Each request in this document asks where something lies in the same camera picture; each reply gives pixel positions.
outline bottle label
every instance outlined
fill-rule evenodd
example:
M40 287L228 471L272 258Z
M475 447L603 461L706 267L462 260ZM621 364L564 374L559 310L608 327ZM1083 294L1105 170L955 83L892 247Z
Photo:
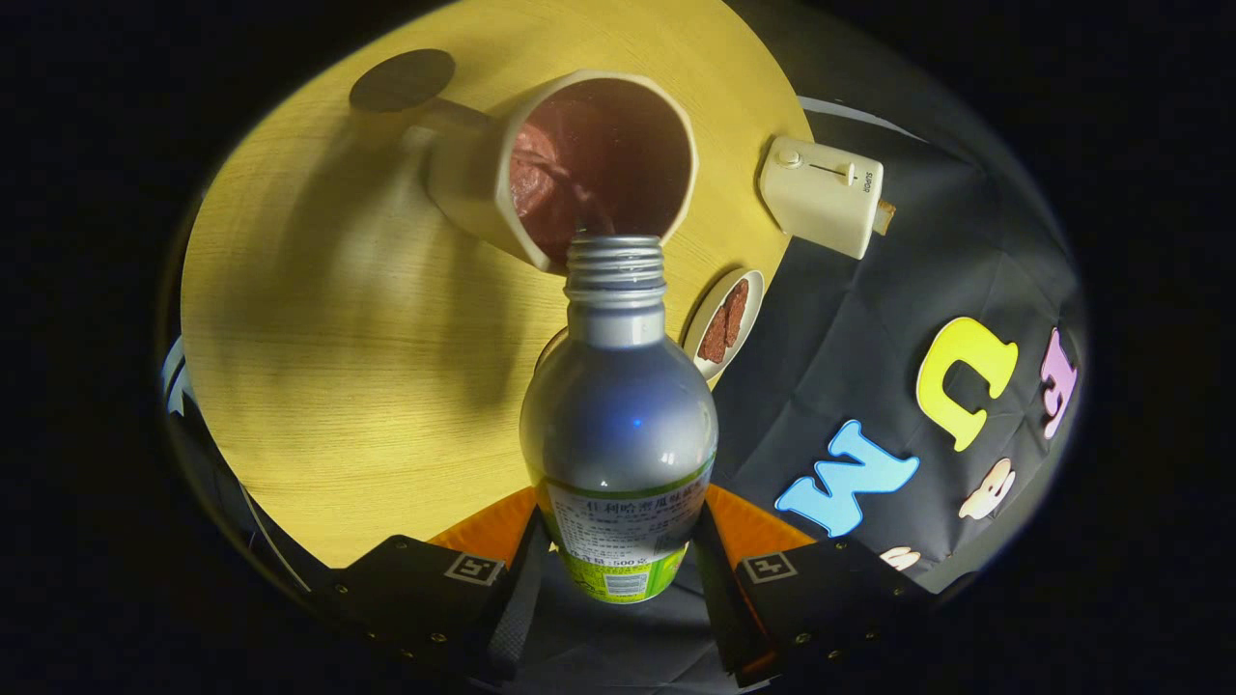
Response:
M595 492L545 479L550 531L575 584L593 599L634 603L674 581L700 516L712 459L669 485Z

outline wooden table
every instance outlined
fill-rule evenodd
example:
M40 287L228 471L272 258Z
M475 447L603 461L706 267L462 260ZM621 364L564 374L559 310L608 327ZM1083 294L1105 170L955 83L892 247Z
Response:
M787 237L755 188L775 135L812 140L795 93L718 0L465 0L361 48L236 147L189 239L193 388L236 476L309 552L344 566L429 538L528 485L518 419L562 278L454 228L421 184L434 135L362 146L347 94L378 62L454 54L442 93L486 110L577 68L651 77L691 115L700 173L666 245L669 334L739 266L771 278Z

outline round table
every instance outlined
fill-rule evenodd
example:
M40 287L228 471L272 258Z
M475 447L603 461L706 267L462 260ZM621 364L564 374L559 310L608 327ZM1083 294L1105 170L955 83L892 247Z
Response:
M771 278L787 237L755 176L812 140L790 83L719 0L465 0L340 61L236 147L201 204L182 284L193 391L219 450L305 549L345 566L426 539L528 485L518 418L565 325L562 278L452 226L421 183L434 134L367 146L347 95L417 48L487 110L578 68L644 74L691 116L700 172L666 245L666 330L735 267Z

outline silver bottle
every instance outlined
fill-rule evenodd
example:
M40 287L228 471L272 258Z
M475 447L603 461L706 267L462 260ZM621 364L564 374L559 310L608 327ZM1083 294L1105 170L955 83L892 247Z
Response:
M654 236L586 236L567 255L569 338L536 370L519 422L538 505L576 585L606 602L674 580L703 505L717 409L665 335Z

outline yellow letter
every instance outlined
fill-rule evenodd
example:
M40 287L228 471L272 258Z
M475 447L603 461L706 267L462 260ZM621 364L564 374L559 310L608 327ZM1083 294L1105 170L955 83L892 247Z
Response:
M915 390L918 407L957 439L953 448L962 451L979 435L988 422L988 412L979 408L973 414L968 413L944 394L944 373L959 360L979 372L988 381L991 397L997 398L1012 378L1012 369L1017 365L1017 344L1005 345L979 322L962 317L944 324L927 349L927 356L918 367L918 386Z

